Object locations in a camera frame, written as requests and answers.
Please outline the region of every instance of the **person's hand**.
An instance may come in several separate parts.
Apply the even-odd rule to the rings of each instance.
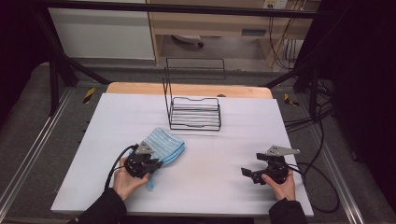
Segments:
[[[120,159],[120,169],[114,173],[113,189],[125,201],[140,186],[149,182],[149,174],[145,174],[141,179],[134,178],[125,169],[124,163],[127,158]]]
[[[278,201],[286,198],[288,201],[296,200],[295,184],[293,179],[293,171],[289,169],[286,181],[283,184],[277,184],[270,176],[262,175],[262,179],[267,183],[275,193]]]

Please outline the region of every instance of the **electrical cable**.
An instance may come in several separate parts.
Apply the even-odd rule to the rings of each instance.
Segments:
[[[324,104],[322,104],[319,108],[319,114],[321,113],[321,110],[323,108],[323,106],[329,104],[330,102],[326,102]],[[321,137],[320,137],[320,144],[319,144],[319,149],[317,154],[315,155],[314,159],[308,164],[308,166],[306,167],[306,170],[304,171],[304,174],[306,175],[306,173],[309,171],[309,169],[311,168],[312,164],[317,160],[321,150],[323,149],[323,143],[324,143],[324,131],[323,131],[323,124],[321,122],[321,116],[318,116],[318,124],[319,124],[319,128],[320,128],[320,132],[321,132]]]
[[[326,108],[326,111],[323,112],[320,116],[321,116],[322,119],[324,119],[327,116],[329,116],[331,113],[332,113],[332,106]],[[307,119],[302,119],[301,121],[298,121],[298,122],[287,124],[287,125],[285,125],[285,128],[286,128],[286,131],[288,133],[294,133],[294,132],[296,132],[298,130],[301,130],[302,128],[307,127],[307,126],[309,126],[311,124],[314,124],[314,123],[315,122],[311,118],[307,118]]]
[[[318,82],[318,86],[322,88],[322,91],[319,91],[319,93],[323,93],[323,94],[327,95],[328,97],[333,97],[333,95],[334,95],[334,89],[333,89],[334,83],[333,82],[332,82],[332,91],[321,81]]]
[[[349,1],[349,5],[347,7],[345,7],[345,10],[342,12],[342,15],[338,18],[338,20],[335,22],[335,25],[330,29],[329,32],[327,32],[316,44],[316,46],[311,49],[308,53],[305,54],[305,56],[299,61],[299,64],[303,64],[304,61],[308,60],[310,57],[312,57],[311,55],[315,53],[315,49],[318,48],[318,46],[323,45],[323,42],[326,41],[326,38],[329,38],[330,35],[333,35],[334,30],[336,30],[336,28],[338,27],[338,25],[340,24],[340,21],[345,17],[345,15],[347,14],[347,12],[349,11],[349,9],[352,7],[354,1]]]
[[[309,165],[309,163],[307,163],[307,162],[297,162],[297,164],[298,165]],[[325,174],[323,174],[323,172],[321,172],[319,170],[318,167],[316,167],[316,166],[314,166],[312,164],[310,165],[310,167],[313,168],[314,170],[316,170],[330,184],[330,186],[332,187],[332,190],[334,190],[334,193],[335,193],[335,196],[336,196],[336,201],[337,201],[335,207],[333,209],[330,209],[330,210],[325,210],[325,209],[319,208],[319,207],[317,207],[317,206],[315,206],[314,204],[311,203],[312,207],[315,208],[316,210],[318,210],[319,212],[322,212],[322,213],[334,213],[334,212],[336,212],[338,210],[338,208],[340,207],[341,200],[340,200],[340,196],[338,194],[338,191],[335,188],[335,185],[332,183],[332,181],[329,179],[329,177],[327,177]]]
[[[117,171],[117,170],[119,170],[120,168],[123,168],[123,167],[125,167],[125,166],[119,166],[116,169],[114,169],[114,171]]]
[[[335,205],[335,207],[333,209],[329,209],[329,210],[322,209],[322,208],[319,208],[319,207],[315,206],[314,204],[311,204],[314,209],[318,210],[319,212],[323,212],[323,213],[334,213],[335,211],[337,211],[339,209],[340,203],[341,203],[338,191],[335,188],[335,186],[332,183],[332,181],[325,174],[323,174],[323,172],[321,172],[318,167],[313,165],[313,163],[316,161],[316,159],[318,158],[318,155],[320,154],[320,152],[321,152],[321,150],[323,148],[324,131],[323,131],[322,119],[326,118],[332,112],[332,105],[328,106],[328,107],[325,107],[325,105],[330,104],[330,103],[331,102],[328,101],[328,102],[322,104],[320,106],[320,108],[319,108],[318,113],[317,113],[318,114],[318,124],[319,124],[319,128],[320,128],[320,131],[321,131],[321,137],[320,137],[319,148],[318,148],[318,151],[317,151],[315,157],[309,163],[308,162],[297,162],[298,165],[306,165],[306,169],[304,171],[298,172],[301,175],[302,179],[303,179],[304,185],[305,185],[305,180],[306,180],[306,174],[312,168],[312,169],[316,170],[321,176],[323,176],[323,178],[332,187],[332,189],[333,189],[333,191],[335,193],[335,196],[336,196],[336,205]],[[290,124],[286,125],[286,127],[291,127],[291,128],[298,127],[299,125],[306,124],[307,122],[310,122],[310,123],[306,124],[304,127],[314,123],[314,121],[311,118],[297,119],[297,120],[291,120],[291,121],[285,121],[285,122],[290,122]],[[298,170],[302,170],[302,169],[300,169],[300,167],[298,165],[293,165],[293,166],[296,166],[298,168]]]
[[[283,50],[283,57],[287,60],[288,59],[288,50],[289,50],[289,43],[290,43],[290,40],[288,39],[288,41],[286,42],[286,46],[285,46],[285,48],[284,48],[284,50]]]
[[[114,171],[116,171],[117,169],[121,168],[121,167],[119,167],[119,168],[115,169],[117,163],[120,161],[120,159],[121,159],[121,157],[123,156],[123,154],[125,154],[126,151],[128,151],[129,149],[132,149],[132,148],[134,148],[134,147],[138,147],[138,145],[134,145],[134,146],[130,146],[130,147],[125,148],[125,149],[121,152],[121,154],[119,155],[119,157],[116,159],[116,161],[114,162],[113,166],[111,167],[110,172],[108,173],[107,180],[106,180],[106,183],[105,183],[105,190],[107,190],[107,189],[108,189],[108,186],[110,185],[111,176],[113,176]]]
[[[295,1],[294,6],[292,7],[293,9],[295,9],[298,5],[298,3],[300,2],[300,0]],[[286,25],[285,30],[283,31],[283,34],[281,35],[281,37],[279,38],[278,41],[284,42],[285,38],[286,38],[286,33],[289,30],[289,28],[291,27],[291,25],[294,23],[295,19],[294,18],[289,18],[289,21]],[[275,47],[274,47],[274,43],[273,43],[273,39],[272,39],[272,32],[273,32],[273,27],[274,27],[274,18],[270,17],[269,18],[269,24],[268,24],[268,33],[269,33],[269,37],[270,37],[270,46],[271,46],[271,50],[274,54],[274,59],[276,64],[280,67],[280,68],[285,68],[288,69],[290,71],[290,62],[288,62],[288,66],[286,66],[285,64],[283,64],[281,62],[281,60],[279,59],[279,56],[276,53]],[[284,58],[287,60],[287,50],[284,50]]]
[[[293,49],[293,62],[294,63],[297,61],[297,58],[296,58],[296,46],[297,46],[297,40],[294,40],[294,49]]]
[[[293,49],[293,41],[291,41],[291,46],[290,46],[290,51],[289,51],[289,58],[286,58],[286,60],[288,60],[288,68],[289,68],[289,71],[290,71],[290,69],[291,69],[291,67],[290,67],[290,58],[291,58],[292,49]]]

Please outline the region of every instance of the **white table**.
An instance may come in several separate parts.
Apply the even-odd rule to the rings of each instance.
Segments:
[[[186,149],[154,175],[153,191],[140,188],[125,202],[129,215],[268,214],[276,202],[273,191],[242,176],[241,167],[263,169],[265,162],[256,159],[257,152],[271,145],[290,147],[276,100],[220,97],[219,103],[219,132],[171,131],[163,95],[103,94],[51,210],[85,211],[102,193],[120,153],[161,127],[183,139]],[[292,155],[286,161],[295,164]],[[297,174],[294,179],[297,200],[305,214],[313,216],[302,179]]]

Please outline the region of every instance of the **metal dish rack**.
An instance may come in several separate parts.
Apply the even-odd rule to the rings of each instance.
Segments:
[[[223,59],[167,58],[164,69],[163,92],[169,127],[172,130],[219,131],[221,111],[219,99],[215,97],[173,96],[172,80],[224,80]]]

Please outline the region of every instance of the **metal stand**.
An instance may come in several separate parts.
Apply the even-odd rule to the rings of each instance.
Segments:
[[[220,76],[219,78],[202,77],[208,72],[216,72]],[[194,77],[186,77],[191,73],[194,74]],[[219,131],[221,128],[219,99],[174,97],[171,83],[175,79],[224,80],[225,78],[224,60],[222,59],[167,58],[163,92],[169,128],[172,130]]]
[[[273,88],[274,86],[286,81],[291,77],[298,77],[294,84],[294,90],[296,92],[302,92],[307,86],[310,86],[310,103],[309,103],[309,114],[311,118],[316,121],[317,113],[317,95],[318,95],[318,79],[319,71],[323,62],[326,60],[329,52],[336,46],[337,40],[342,36],[343,24],[340,20],[344,18],[347,10],[350,8],[355,0],[345,1],[343,4],[332,6],[333,1],[323,1],[325,5],[320,5],[321,8],[332,8],[336,17],[317,18],[313,21],[311,28],[307,34],[309,39],[308,48],[310,52],[307,52],[303,57],[299,55],[297,63],[293,70],[287,74],[279,77],[267,84],[261,85],[260,87]],[[331,28],[324,30],[323,24],[329,25]]]
[[[46,22],[43,13],[42,7],[34,6],[33,4],[24,3],[21,4],[26,11],[29,13],[31,17],[36,21],[36,24],[39,29],[38,31],[43,32],[44,37],[46,37],[47,42],[49,43],[50,54],[52,60],[49,61],[49,72],[50,72],[50,88],[51,88],[51,109],[49,114],[52,116],[56,109],[59,106],[59,87],[58,87],[58,75],[64,81],[65,86],[74,87],[78,84],[78,79],[72,68],[75,68],[82,72],[83,74],[95,79],[96,81],[102,84],[110,84],[111,81],[100,77],[95,74],[93,71],[84,67],[83,65],[77,63],[73,59],[69,58],[65,53],[64,49],[61,46],[60,40],[56,33],[53,33],[48,23]]]

